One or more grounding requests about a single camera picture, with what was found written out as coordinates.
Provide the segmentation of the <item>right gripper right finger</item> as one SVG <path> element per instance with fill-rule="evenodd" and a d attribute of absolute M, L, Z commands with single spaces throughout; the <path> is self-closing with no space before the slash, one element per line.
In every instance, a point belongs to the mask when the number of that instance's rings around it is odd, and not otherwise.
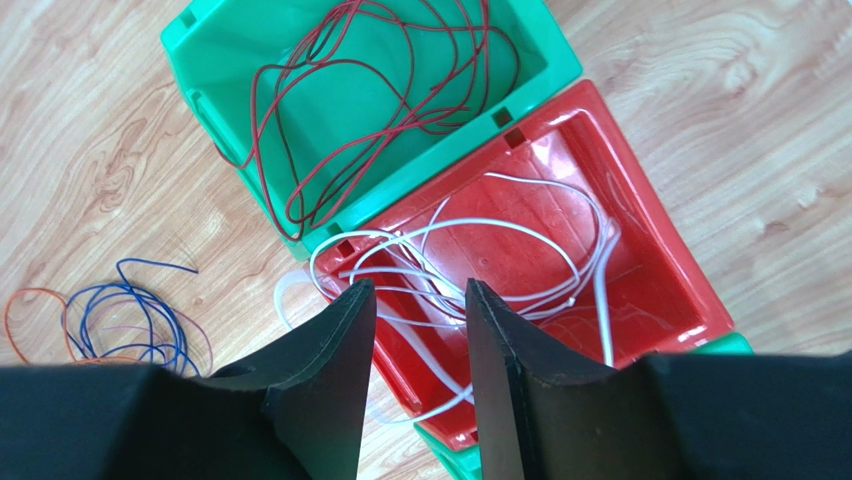
<path fill-rule="evenodd" d="M 652 354 L 605 366 L 466 288 L 487 479 L 847 479 L 851 357 Z"/>

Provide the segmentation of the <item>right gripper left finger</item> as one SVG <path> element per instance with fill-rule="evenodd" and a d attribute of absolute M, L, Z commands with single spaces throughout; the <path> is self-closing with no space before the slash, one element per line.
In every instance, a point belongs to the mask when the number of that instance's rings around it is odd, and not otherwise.
<path fill-rule="evenodd" d="M 374 349 L 370 280 L 209 377 L 144 363 L 1 371 L 5 479 L 353 479 Z"/>

